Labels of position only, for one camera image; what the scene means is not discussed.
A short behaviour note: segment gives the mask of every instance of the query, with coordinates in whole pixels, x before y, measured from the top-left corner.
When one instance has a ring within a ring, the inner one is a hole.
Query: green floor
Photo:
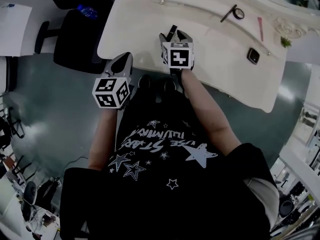
[[[137,85],[145,73],[134,69],[133,84]],[[271,113],[248,107],[214,88],[207,89],[240,141],[261,148],[271,167],[297,122],[310,75],[304,64],[288,62],[282,85],[295,98],[289,101],[279,95]],[[163,76],[151,73],[154,79]],[[16,90],[4,97],[4,103],[14,107],[23,124],[25,138],[14,138],[12,146],[17,157],[25,156],[22,165],[33,162],[26,176],[35,167],[50,176],[61,176],[68,162],[88,155],[100,113],[91,94],[96,77],[55,64],[52,54],[19,59]],[[86,167],[87,163],[80,159],[72,166]]]

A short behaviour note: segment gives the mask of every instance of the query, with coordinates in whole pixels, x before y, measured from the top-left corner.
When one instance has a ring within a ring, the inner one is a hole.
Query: green plant
[[[289,40],[287,37],[281,36],[281,45],[282,45],[284,48],[288,48],[288,47],[291,47],[292,42],[291,42],[291,40]]]

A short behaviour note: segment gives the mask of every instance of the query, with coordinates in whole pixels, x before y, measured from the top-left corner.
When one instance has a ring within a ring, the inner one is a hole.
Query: black pen
[[[220,22],[222,23],[222,22],[224,22],[225,21],[225,19],[234,11],[234,9],[236,9],[237,8],[237,5],[235,4],[232,8],[231,8],[231,10],[222,18],[222,20],[220,20]]]

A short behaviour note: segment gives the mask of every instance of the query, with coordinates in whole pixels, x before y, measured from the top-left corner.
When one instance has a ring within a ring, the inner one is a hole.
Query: chair seat
[[[98,13],[97,19],[90,19],[78,10],[69,11],[57,38],[53,61],[73,70],[101,74],[107,60],[98,56],[97,48],[108,15]]]

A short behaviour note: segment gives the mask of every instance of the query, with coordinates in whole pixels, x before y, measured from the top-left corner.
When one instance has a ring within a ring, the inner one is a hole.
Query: white mirror frame
[[[320,36],[320,10],[313,10],[281,0],[246,0],[269,13],[269,22],[283,36],[296,39],[308,31]]]

